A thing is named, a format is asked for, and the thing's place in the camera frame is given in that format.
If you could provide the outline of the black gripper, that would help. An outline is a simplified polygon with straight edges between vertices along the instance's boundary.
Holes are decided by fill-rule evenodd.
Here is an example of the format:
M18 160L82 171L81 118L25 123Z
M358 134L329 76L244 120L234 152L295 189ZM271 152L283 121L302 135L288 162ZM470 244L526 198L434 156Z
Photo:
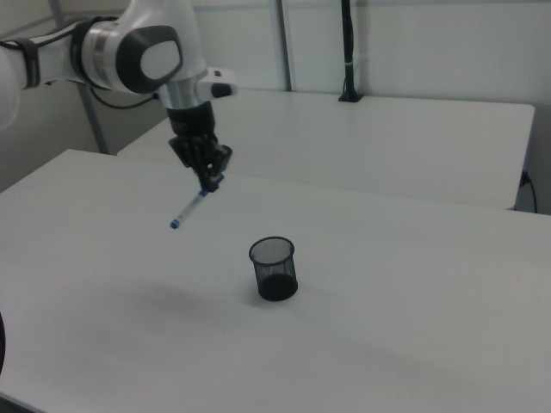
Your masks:
M221 145L214 134L215 119L211 102L186 109L167 109L175 136L169 140L170 148L186 168L192 169L201 190L215 192L225 172L232 149ZM201 145L192 138L206 140L205 156Z

